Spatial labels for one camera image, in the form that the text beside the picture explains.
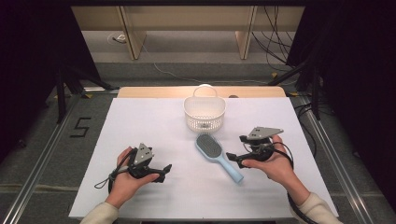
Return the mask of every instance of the white table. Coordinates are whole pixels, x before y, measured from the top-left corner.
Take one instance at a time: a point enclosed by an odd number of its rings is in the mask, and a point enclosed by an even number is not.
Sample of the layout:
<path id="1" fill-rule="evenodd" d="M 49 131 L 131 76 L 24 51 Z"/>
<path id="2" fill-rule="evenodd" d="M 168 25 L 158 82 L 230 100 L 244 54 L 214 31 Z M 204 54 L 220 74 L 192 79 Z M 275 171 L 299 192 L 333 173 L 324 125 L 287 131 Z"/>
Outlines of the white table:
<path id="1" fill-rule="evenodd" d="M 116 167 L 117 156 L 143 142 L 153 147 L 150 167 L 172 170 L 161 184 L 150 183 L 120 209 L 120 217 L 135 220 L 208 221 L 275 220 L 291 217 L 286 191 L 254 169 L 236 169 L 245 177 L 235 184 L 218 163 L 209 162 L 194 146 L 196 133 L 184 120 L 182 98 L 117 98 L 106 122 L 78 195 L 69 214 L 83 218 L 107 196 L 107 186 L 93 186 Z M 318 167 L 304 138 L 289 98 L 231 98 L 223 127 L 214 136 L 224 152 L 246 151 L 239 135 L 256 126 L 281 128 L 292 151 L 295 172 L 337 215 Z"/>

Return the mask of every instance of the blue brush handle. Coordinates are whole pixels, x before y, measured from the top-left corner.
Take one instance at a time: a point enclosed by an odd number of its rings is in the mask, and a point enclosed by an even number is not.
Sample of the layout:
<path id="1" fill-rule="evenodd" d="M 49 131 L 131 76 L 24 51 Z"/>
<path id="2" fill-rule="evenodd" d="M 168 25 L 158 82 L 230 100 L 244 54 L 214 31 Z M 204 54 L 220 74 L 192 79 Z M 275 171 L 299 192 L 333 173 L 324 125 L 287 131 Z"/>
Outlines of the blue brush handle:
<path id="1" fill-rule="evenodd" d="M 233 178 L 233 181 L 235 183 L 241 182 L 241 180 L 244 178 L 237 170 L 235 170 L 230 163 L 228 163 L 222 156 L 218 157 L 218 161 L 220 164 L 224 167 L 224 169 L 227 171 L 227 173 Z"/>

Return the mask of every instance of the floor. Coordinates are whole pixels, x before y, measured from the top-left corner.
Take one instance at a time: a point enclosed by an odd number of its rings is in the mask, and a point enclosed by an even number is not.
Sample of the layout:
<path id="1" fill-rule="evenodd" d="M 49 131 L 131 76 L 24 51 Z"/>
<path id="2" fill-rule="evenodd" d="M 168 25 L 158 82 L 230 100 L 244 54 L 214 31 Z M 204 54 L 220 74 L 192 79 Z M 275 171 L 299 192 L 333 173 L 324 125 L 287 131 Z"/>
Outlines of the floor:
<path id="1" fill-rule="evenodd" d="M 274 57 L 267 61 L 268 54 L 253 39 L 248 58 L 240 60 L 232 32 L 149 32 L 145 47 L 135 61 L 130 60 L 124 44 L 112 40 L 113 36 L 120 35 L 121 32 L 84 32 L 102 80 L 113 86 L 203 82 L 263 85 L 273 76 L 283 74 L 282 70 L 290 69 Z M 256 36 L 268 46 L 261 33 Z M 291 43 L 288 35 L 282 34 L 282 40 L 285 45 Z M 272 43 L 270 49 L 277 57 L 283 57 L 279 45 Z M 281 84 L 285 92 L 294 93 L 292 84 L 296 78 Z M 86 80 L 82 83 L 85 87 L 96 87 Z M 306 95 L 306 92 L 298 92 L 298 96 L 290 100 L 295 106 L 304 105 L 309 102 Z M 82 97 L 68 95 L 66 122 L 57 125 L 56 95 L 49 96 L 48 107 L 43 108 L 30 132 L 23 137 L 26 147 L 15 148 L 0 164 L 1 220 L 78 223 L 69 218 L 68 213 L 115 97 L 115 91 L 90 91 Z M 313 119 L 308 112 L 301 116 L 301 122 L 306 127 L 305 136 L 313 153 L 316 151 L 318 168 L 338 208 L 339 219 L 344 223 L 396 223 L 394 211 L 359 157 L 353 155 L 353 146 L 336 115 L 326 105 L 325 96 L 320 102 L 321 120 Z M 80 127 L 89 128 L 87 132 L 75 129 L 78 121 Z M 120 220 L 120 223 L 136 221 Z M 297 222 L 287 219 L 276 223 Z"/>

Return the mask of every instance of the white plastic basket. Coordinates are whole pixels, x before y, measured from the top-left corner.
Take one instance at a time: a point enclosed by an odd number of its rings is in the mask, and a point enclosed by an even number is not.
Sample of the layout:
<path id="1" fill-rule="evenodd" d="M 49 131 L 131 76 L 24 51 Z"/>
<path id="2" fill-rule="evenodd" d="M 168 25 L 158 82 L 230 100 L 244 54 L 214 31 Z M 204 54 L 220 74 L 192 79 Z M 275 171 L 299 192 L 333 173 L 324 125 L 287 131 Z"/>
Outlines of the white plastic basket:
<path id="1" fill-rule="evenodd" d="M 215 96 L 196 96 L 201 88 L 210 88 Z M 187 125 L 197 133 L 213 133 L 223 124 L 226 109 L 225 100 L 218 97 L 218 92 L 210 85 L 198 86 L 191 97 L 184 100 L 184 112 Z"/>

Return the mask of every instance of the gray floor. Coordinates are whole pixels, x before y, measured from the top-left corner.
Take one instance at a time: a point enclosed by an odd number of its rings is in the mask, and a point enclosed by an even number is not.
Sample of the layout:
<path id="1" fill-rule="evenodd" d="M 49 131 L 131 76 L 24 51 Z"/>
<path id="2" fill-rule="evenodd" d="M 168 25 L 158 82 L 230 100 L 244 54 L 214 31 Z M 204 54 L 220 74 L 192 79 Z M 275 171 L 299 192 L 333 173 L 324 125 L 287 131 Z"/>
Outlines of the gray floor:
<path id="1" fill-rule="evenodd" d="M 103 81 L 113 86 L 198 85 L 199 81 L 212 85 L 253 86 L 272 80 L 273 73 L 283 73 L 267 63 L 265 53 L 254 40 L 251 42 L 248 59 L 240 60 L 233 33 L 148 33 L 145 42 L 147 51 L 143 51 L 137 61 L 131 61 L 128 58 L 129 54 L 125 45 L 109 41 L 110 36 L 118 35 L 118 33 L 93 32 L 84 35 Z M 277 45 L 272 45 L 272 48 L 277 55 L 281 55 Z M 269 62 L 276 68 L 289 69 L 282 63 L 276 62 L 274 58 L 269 59 Z M 295 78 L 281 85 L 286 92 L 294 91 L 292 83 Z M 86 87 L 94 86 L 88 81 L 84 81 L 83 84 Z M 112 99 L 117 97 L 115 93 L 109 92 L 97 92 L 89 96 L 79 98 L 73 109 L 69 110 L 71 114 L 64 125 L 62 136 L 50 153 L 48 163 L 44 166 L 32 196 L 22 208 L 19 223 L 78 223 L 77 220 L 70 219 L 68 213 L 88 167 L 106 119 L 107 110 Z M 301 105 L 303 98 L 292 97 L 290 100 L 294 105 Z M 72 99 L 67 99 L 69 105 L 73 102 Z M 48 98 L 47 104 L 49 107 L 43 108 L 30 132 L 23 137 L 27 147 L 15 148 L 0 164 L 1 219 L 6 217 L 8 209 L 35 168 L 43 148 L 46 148 L 55 129 L 57 105 L 54 94 Z M 396 215 L 381 191 L 359 158 L 352 155 L 353 146 L 337 117 L 325 104 L 320 111 L 321 124 L 332 141 L 354 187 L 363 198 L 372 223 L 396 223 Z M 71 135 L 83 133 L 82 130 L 75 130 L 79 118 L 91 118 L 84 119 L 80 123 L 80 126 L 90 129 L 85 137 L 73 138 Z M 325 148 L 315 135 L 315 129 L 307 115 L 302 117 L 302 123 L 316 138 L 317 165 L 338 208 L 340 220 L 344 223 L 359 223 L 359 215 L 356 215 L 351 206 Z M 308 134 L 306 139 L 313 149 L 314 144 Z M 135 222 L 121 220 L 120 223 Z M 297 222 L 288 219 L 276 223 Z"/>

